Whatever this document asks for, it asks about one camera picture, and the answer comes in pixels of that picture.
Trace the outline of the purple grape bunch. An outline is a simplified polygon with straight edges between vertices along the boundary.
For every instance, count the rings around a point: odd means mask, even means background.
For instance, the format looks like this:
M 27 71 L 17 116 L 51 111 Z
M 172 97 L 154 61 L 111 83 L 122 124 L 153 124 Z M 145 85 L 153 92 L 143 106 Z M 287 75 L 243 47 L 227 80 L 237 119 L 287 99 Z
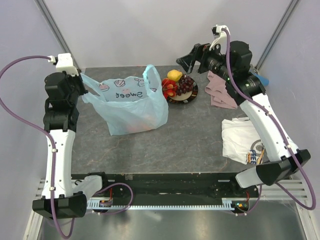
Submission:
M 194 80 L 187 75 L 183 75 L 177 82 L 176 94 L 178 96 L 181 96 L 182 94 L 192 92 L 193 89 L 194 89 Z

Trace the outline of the light blue plastic bag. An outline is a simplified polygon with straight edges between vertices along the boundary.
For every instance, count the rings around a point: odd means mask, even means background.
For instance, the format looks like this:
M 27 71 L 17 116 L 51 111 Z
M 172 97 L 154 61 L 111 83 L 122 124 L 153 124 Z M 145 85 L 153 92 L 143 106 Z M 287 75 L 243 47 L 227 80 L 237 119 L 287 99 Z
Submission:
M 112 136 L 155 130 L 168 121 L 169 106 L 162 93 L 157 69 L 149 64 L 141 77 L 107 79 L 101 82 L 82 74 L 83 83 L 94 92 L 83 95 L 106 121 Z

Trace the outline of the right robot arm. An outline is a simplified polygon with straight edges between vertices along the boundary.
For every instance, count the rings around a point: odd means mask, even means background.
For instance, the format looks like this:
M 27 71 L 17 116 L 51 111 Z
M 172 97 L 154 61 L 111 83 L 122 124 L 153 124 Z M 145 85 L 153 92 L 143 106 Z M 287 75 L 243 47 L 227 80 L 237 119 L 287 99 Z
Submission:
M 198 73 L 211 71 L 225 81 L 227 93 L 251 120 L 266 149 L 268 162 L 239 172 L 235 181 L 229 184 L 229 191 L 235 197 L 242 196 L 248 187 L 265 184 L 271 186 L 298 171 L 298 164 L 303 166 L 311 158 L 307 149 L 299 147 L 291 140 L 276 118 L 270 105 L 266 90 L 257 76 L 250 72 L 252 52 L 247 43 L 230 43 L 230 66 L 235 84 L 249 97 L 247 100 L 237 93 L 228 75 L 226 55 L 221 53 L 217 44 L 210 49 L 210 44 L 195 44 L 190 53 L 176 59 L 188 74 L 193 71 L 195 62 L 199 62 Z

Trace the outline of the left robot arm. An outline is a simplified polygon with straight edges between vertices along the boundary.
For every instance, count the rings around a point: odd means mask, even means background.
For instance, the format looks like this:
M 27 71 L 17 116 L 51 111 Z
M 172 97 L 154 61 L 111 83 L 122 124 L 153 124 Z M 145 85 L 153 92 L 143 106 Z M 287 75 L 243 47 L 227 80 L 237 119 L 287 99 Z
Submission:
M 55 72 L 44 79 L 48 98 L 43 118 L 48 155 L 44 188 L 40 199 L 32 202 L 32 210 L 52 219 L 81 218 L 87 211 L 88 200 L 97 194 L 106 196 L 110 185 L 104 172 L 80 176 L 73 185 L 72 149 L 77 131 L 79 96 L 87 93 L 79 74 Z

